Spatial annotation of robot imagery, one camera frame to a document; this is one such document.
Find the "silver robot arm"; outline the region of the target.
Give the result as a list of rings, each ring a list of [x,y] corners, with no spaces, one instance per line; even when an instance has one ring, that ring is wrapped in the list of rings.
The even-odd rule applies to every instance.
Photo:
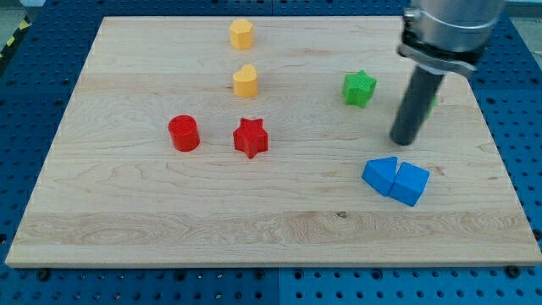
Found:
[[[434,74],[476,71],[504,0],[412,0],[397,52]]]

